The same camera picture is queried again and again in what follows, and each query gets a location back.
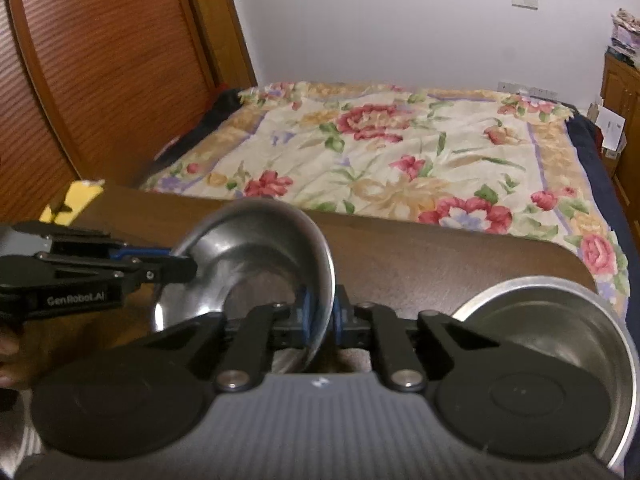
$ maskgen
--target floral bedspread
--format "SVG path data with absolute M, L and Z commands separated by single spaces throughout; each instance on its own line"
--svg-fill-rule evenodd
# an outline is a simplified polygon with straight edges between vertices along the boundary
M 549 240 L 623 316 L 627 260 L 566 132 L 572 112 L 490 91 L 281 83 L 143 188 Z

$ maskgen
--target ribbed gray surface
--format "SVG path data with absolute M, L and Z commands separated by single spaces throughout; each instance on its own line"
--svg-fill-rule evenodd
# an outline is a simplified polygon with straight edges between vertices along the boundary
M 447 433 L 423 398 L 374 374 L 268 376 L 220 396 L 171 447 L 122 462 L 58 452 L 19 480 L 433 479 L 590 480 L 615 476 L 595 460 L 523 465 L 483 454 Z

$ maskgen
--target screw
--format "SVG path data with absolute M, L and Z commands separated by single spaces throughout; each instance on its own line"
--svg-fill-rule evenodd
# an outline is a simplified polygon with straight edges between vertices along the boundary
M 422 382 L 422 374 L 416 370 L 398 370 L 391 374 L 391 381 L 403 388 L 411 388 Z
M 249 374 L 242 370 L 225 370 L 216 377 L 218 386 L 229 390 L 241 388 L 249 383 Z

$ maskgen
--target stainless steel bowl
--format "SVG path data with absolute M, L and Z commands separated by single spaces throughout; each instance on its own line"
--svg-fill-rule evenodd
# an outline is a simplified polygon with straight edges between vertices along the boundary
M 638 424 L 638 352 L 607 301 L 568 280 L 530 276 L 492 286 L 453 317 L 599 378 L 611 414 L 595 454 L 610 468 L 622 465 Z
M 324 235 L 305 213 L 267 198 L 236 200 L 204 219 L 172 253 L 192 256 L 198 272 L 186 285 L 164 288 L 155 331 L 207 312 L 244 317 L 260 304 L 293 301 L 306 285 L 315 299 L 307 348 L 276 352 L 272 371 L 300 370 L 316 355 L 331 317 L 335 272 Z

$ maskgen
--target wall switch plate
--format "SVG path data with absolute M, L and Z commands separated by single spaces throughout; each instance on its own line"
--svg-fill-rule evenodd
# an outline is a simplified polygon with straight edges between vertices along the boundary
M 558 92 L 553 92 L 545 88 L 538 88 L 536 86 L 521 85 L 518 83 L 505 83 L 504 81 L 498 82 L 498 92 L 506 92 L 507 94 L 522 94 L 535 97 L 536 99 L 542 99 L 546 101 L 557 101 Z
M 537 9 L 539 0 L 511 0 L 514 7 L 524 7 L 526 9 Z

